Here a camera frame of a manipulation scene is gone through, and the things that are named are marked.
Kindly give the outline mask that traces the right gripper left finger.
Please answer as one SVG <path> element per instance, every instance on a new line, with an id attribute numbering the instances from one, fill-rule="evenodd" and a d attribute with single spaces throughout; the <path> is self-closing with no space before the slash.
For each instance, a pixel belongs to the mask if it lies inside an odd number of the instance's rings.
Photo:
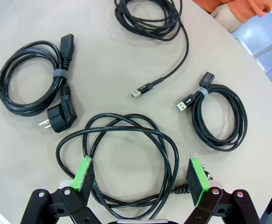
<path id="1" fill-rule="evenodd" d="M 94 183 L 93 160 L 84 157 L 70 186 L 49 193 L 45 189 L 32 192 L 22 224 L 56 224 L 60 217 L 70 217 L 75 224 L 95 224 L 96 216 L 87 207 Z"/>

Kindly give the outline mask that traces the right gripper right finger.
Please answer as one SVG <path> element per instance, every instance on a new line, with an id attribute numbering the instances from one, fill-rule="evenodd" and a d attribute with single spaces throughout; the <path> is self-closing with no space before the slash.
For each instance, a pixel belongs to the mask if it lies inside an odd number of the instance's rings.
<path id="1" fill-rule="evenodd" d="M 228 193 L 212 187 L 197 158 L 189 159 L 186 180 L 195 206 L 186 224 L 207 224 L 212 217 L 221 217 L 225 224 L 260 223 L 249 193 L 244 189 Z"/>

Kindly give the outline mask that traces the person's left hand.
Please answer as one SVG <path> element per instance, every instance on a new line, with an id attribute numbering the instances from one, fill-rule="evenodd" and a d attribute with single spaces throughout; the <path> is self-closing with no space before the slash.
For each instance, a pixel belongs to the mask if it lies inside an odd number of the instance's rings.
<path id="1" fill-rule="evenodd" d="M 237 31 L 243 25 L 232 13 L 228 4 L 218 6 L 210 15 L 229 33 Z"/>

